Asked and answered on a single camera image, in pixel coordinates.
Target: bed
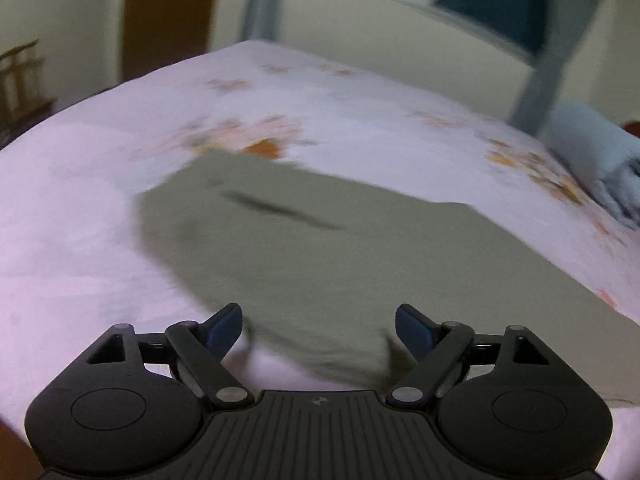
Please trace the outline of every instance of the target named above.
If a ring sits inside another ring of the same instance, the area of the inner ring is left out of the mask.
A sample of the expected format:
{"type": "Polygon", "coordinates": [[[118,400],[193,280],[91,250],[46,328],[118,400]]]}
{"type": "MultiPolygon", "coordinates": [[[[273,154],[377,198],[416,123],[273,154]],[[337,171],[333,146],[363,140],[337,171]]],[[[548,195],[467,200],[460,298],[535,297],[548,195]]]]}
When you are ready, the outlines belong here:
{"type": "MultiPolygon", "coordinates": [[[[87,99],[0,152],[0,415],[19,433],[31,399],[108,326],[156,332],[207,316],[146,256],[134,203],[210,149],[469,204],[640,323],[640,233],[537,140],[425,90],[247,41],[87,99]]],[[[352,387],[244,338],[225,365],[252,388],[352,387]]],[[[637,478],[640,410],[607,402],[600,473],[637,478]]]]}

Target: brown wooden door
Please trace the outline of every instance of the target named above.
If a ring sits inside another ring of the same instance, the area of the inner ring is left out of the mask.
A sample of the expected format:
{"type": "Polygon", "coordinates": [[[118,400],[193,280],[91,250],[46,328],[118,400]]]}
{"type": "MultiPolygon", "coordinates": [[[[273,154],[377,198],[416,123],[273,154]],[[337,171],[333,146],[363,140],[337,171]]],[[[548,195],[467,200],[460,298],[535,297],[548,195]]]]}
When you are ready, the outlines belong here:
{"type": "Polygon", "coordinates": [[[207,51],[214,0],[126,0],[125,81],[207,51]]]}

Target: curtain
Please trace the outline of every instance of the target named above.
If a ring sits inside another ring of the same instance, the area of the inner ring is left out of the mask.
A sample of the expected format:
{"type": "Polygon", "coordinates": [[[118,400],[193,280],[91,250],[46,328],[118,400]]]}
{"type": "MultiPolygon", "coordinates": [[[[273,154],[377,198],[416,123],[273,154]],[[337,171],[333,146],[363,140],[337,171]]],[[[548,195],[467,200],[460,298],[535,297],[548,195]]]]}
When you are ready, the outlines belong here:
{"type": "Polygon", "coordinates": [[[244,12],[242,38],[276,41],[281,0],[249,0],[244,12]]]}
{"type": "Polygon", "coordinates": [[[545,43],[511,117],[511,126],[532,136],[540,132],[556,100],[564,66],[588,29],[599,1],[549,0],[545,43]]]}

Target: bed sheet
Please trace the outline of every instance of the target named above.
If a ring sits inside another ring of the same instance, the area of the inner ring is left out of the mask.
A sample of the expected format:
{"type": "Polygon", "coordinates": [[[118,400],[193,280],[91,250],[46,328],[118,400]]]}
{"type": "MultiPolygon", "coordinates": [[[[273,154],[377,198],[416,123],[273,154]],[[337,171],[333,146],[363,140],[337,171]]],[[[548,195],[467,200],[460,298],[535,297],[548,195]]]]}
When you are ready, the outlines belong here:
{"type": "MultiPolygon", "coordinates": [[[[22,431],[33,396],[109,325],[155,332],[207,315],[142,250],[136,196],[205,150],[265,143],[279,162],[469,204],[640,322],[639,233],[535,139],[425,90],[250,41],[81,102],[0,152],[0,414],[12,426],[22,431]]],[[[225,365],[252,388],[350,387],[244,337],[225,365]]],[[[607,400],[615,430],[600,472],[636,478],[640,410],[607,400]]]]}

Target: circular logo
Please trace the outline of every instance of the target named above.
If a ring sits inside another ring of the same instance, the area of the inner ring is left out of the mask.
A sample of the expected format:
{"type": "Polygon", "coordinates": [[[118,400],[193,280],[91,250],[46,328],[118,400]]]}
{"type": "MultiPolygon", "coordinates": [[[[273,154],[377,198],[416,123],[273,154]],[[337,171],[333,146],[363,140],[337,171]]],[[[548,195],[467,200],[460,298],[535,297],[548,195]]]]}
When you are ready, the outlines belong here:
{"type": "Polygon", "coordinates": [[[311,399],[311,402],[316,406],[324,406],[325,404],[329,403],[329,399],[327,399],[326,397],[314,397],[313,399],[311,399]]]}

